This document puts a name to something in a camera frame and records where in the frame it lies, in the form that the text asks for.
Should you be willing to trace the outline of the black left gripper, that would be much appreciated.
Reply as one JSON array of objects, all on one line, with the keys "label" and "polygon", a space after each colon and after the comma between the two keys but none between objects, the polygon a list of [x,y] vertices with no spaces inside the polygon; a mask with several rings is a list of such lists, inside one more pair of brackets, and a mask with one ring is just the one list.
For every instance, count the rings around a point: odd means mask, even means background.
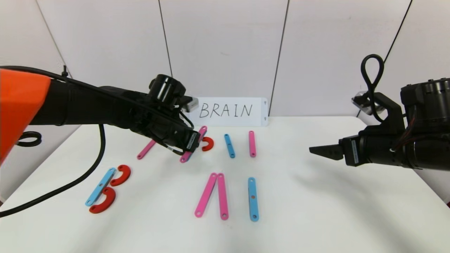
[{"label": "black left gripper", "polygon": [[173,153],[194,152],[198,147],[200,133],[184,123],[175,122],[163,127],[161,141]]}]

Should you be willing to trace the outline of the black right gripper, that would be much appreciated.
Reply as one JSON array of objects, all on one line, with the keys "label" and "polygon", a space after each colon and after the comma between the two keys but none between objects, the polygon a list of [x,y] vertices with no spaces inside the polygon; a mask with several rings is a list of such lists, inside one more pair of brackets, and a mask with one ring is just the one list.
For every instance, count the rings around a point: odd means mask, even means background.
[{"label": "black right gripper", "polygon": [[360,131],[358,135],[345,137],[339,144],[309,147],[309,152],[330,160],[342,160],[346,165],[358,167],[374,163],[406,167],[403,151],[392,152],[396,136]]}]

